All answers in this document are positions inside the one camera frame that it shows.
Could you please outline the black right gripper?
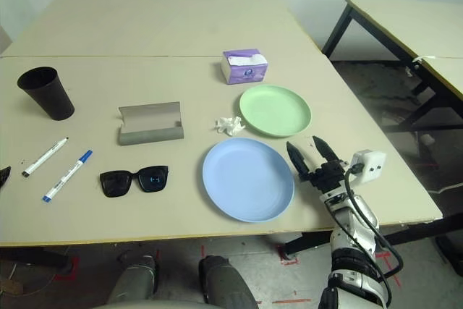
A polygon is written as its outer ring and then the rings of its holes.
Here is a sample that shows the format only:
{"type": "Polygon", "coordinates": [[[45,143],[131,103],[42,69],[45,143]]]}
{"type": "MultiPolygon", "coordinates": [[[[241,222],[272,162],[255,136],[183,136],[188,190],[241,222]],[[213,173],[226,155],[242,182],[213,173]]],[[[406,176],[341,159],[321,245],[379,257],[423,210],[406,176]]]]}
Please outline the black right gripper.
{"type": "Polygon", "coordinates": [[[344,168],[348,163],[340,160],[325,140],[313,136],[313,141],[319,154],[327,161],[315,171],[310,172],[303,155],[290,142],[286,143],[286,150],[300,180],[309,182],[322,193],[327,193],[341,187],[340,182],[344,180],[345,175],[344,168]]]}

